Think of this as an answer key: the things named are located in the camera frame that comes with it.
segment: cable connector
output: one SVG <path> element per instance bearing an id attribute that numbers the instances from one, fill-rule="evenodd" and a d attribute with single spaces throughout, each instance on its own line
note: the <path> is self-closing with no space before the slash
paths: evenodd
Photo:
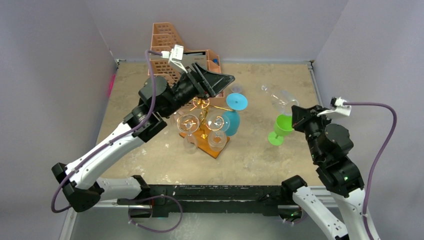
<path id="1" fill-rule="evenodd" d="M 188 72 L 184 65 L 181 63 L 184 55 L 184 46 L 175 44 L 171 51 L 161 51 L 160 53 L 162 53 L 162 58 L 168 59 L 169 65 L 171 65 L 177 71 L 185 73 Z"/>
<path id="2" fill-rule="evenodd" d="M 341 97 L 333 97 L 330 105 L 331 109 L 318 113 L 317 116 L 325 115 L 329 119 L 341 119 L 351 115 L 352 106 L 344 105 L 347 100 Z"/>

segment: wine glass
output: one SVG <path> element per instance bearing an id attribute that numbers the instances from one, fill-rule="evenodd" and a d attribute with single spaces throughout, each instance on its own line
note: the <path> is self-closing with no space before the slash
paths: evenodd
<path id="1" fill-rule="evenodd" d="M 207 136 L 207 142 L 212 151 L 219 152 L 227 144 L 227 135 L 221 130 L 211 131 Z"/>
<path id="2" fill-rule="evenodd" d="M 198 141 L 193 133 L 199 129 L 199 125 L 198 117 L 190 113 L 181 115 L 177 120 L 178 129 L 186 133 L 183 145 L 185 152 L 188 154 L 194 154 L 198 149 Z"/>
<path id="3" fill-rule="evenodd" d="M 227 131 L 230 127 L 230 119 L 224 113 L 215 113 L 207 118 L 206 126 L 212 131 Z"/>

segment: glass base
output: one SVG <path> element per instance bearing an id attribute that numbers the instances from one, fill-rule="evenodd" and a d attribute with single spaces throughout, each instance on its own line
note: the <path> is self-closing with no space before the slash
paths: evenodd
<path id="1" fill-rule="evenodd" d="M 278 136 L 274 131 L 268 134 L 268 141 L 274 146 L 280 146 L 284 142 L 284 137 Z"/>

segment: orange container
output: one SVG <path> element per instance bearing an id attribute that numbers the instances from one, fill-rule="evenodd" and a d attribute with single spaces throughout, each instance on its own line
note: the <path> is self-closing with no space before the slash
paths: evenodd
<path id="1" fill-rule="evenodd" d="M 207 60 L 207 69 L 212 72 L 221 73 L 221 67 L 213 62 L 214 59 L 218 60 L 218 63 L 220 63 L 220 56 L 217 55 L 212 50 L 189 50 L 183 40 L 181 39 L 180 35 L 178 34 L 177 30 L 175 29 L 174 25 L 170 22 L 156 22 L 153 23 L 153 31 L 151 35 L 151 45 L 150 49 L 155 52 L 161 52 L 161 51 L 171 51 L 171 49 L 174 47 L 175 44 L 184 46 L 185 52 L 200 52 L 205 51 L 206 52 L 206 60 Z M 181 74 L 174 70 L 169 64 L 168 61 L 165 59 L 152 59 L 150 60 L 152 68 L 153 68 L 153 74 L 155 76 L 162 76 L 164 77 L 169 85 L 174 85 L 176 82 L 179 81 Z M 222 91 L 218 96 L 209 98 L 210 104 L 219 106 L 219 107 L 225 107 L 227 105 L 226 103 L 226 95 L 225 91 Z M 184 107 L 192 107 L 191 102 L 189 104 L 186 104 Z"/>

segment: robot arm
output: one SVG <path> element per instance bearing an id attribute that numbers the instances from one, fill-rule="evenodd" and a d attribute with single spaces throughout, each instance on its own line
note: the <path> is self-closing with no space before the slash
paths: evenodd
<path id="1" fill-rule="evenodd" d="M 169 59 L 175 62 L 175 54 Z M 62 191 L 76 212 L 83 212 L 99 201 L 137 197 L 146 183 L 140 176 L 126 179 L 99 178 L 108 168 L 131 150 L 140 147 L 164 129 L 167 124 L 162 117 L 169 117 L 194 97 L 207 99 L 223 91 L 235 78 L 232 75 L 210 72 L 197 63 L 185 69 L 180 80 L 170 86 L 163 77 L 155 78 L 155 106 L 153 114 L 139 129 L 131 132 L 147 116 L 152 103 L 152 81 L 148 79 L 138 92 L 140 101 L 122 123 L 100 144 L 81 158 L 65 165 L 57 163 L 52 171 L 57 181 L 63 185 Z M 117 136 L 120 139 L 111 142 Z M 94 154 L 81 168 L 77 165 Z"/>
<path id="2" fill-rule="evenodd" d="M 334 109 L 332 110 L 319 105 L 311 108 L 292 106 L 292 127 L 298 132 L 305 133 L 313 164 L 318 166 L 316 172 L 340 209 L 349 233 L 348 237 L 355 240 L 369 240 L 361 206 L 365 198 L 364 181 L 358 167 L 347 157 L 354 144 L 350 139 L 349 131 L 341 125 L 330 124 L 331 119 L 326 115 L 329 114 L 332 118 L 349 116 L 351 107 L 344 106 L 343 102 L 345 100 L 341 98 L 333 98 L 331 105 Z M 313 200 L 307 200 L 311 196 L 305 187 L 299 186 L 296 191 L 293 191 L 293 200 L 306 209 L 308 214 L 311 212 L 312 216 L 315 216 L 317 209 L 321 209 L 321 207 L 317 208 L 320 204 L 316 204 Z M 373 238 L 378 240 L 380 238 L 371 216 L 369 213 L 367 215 L 370 232 Z M 318 225 L 328 239 L 348 239 L 343 238 L 343 235 L 335 238 L 333 233 L 336 228 L 333 226 L 342 231 L 346 228 L 344 225 L 339 225 L 337 220 L 333 222 L 334 218 L 331 217 L 327 224 L 323 224 L 322 220 L 326 216 L 329 216 L 328 213 L 323 212 L 322 215 L 319 215 L 319 219 L 312 218 L 316 223 L 321 223 Z"/>

